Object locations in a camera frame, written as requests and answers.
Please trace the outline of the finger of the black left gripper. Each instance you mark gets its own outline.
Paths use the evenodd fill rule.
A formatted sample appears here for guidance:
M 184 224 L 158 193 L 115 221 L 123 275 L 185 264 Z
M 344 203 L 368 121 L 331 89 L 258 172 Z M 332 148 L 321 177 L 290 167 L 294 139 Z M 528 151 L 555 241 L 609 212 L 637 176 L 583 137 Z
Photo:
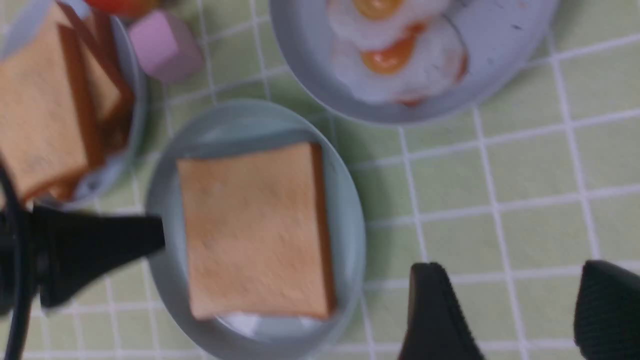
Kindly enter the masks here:
M 64 305 L 87 285 L 164 249 L 157 215 L 99 216 L 45 206 L 32 210 L 39 302 Z

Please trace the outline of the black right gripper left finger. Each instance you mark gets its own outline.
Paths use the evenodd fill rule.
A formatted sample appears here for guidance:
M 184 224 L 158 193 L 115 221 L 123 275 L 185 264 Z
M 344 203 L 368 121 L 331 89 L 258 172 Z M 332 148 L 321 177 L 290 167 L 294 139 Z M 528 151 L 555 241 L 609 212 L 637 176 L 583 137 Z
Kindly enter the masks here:
M 410 268 L 407 330 L 400 360 L 483 360 L 446 269 L 437 262 Z

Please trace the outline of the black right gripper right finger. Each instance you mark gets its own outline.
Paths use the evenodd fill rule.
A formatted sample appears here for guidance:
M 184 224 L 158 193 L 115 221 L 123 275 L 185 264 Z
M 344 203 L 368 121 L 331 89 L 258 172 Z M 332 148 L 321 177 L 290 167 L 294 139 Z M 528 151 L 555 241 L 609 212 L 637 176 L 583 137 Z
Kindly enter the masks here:
M 574 343 L 586 360 L 640 358 L 640 277 L 606 260 L 587 260 L 574 310 Z

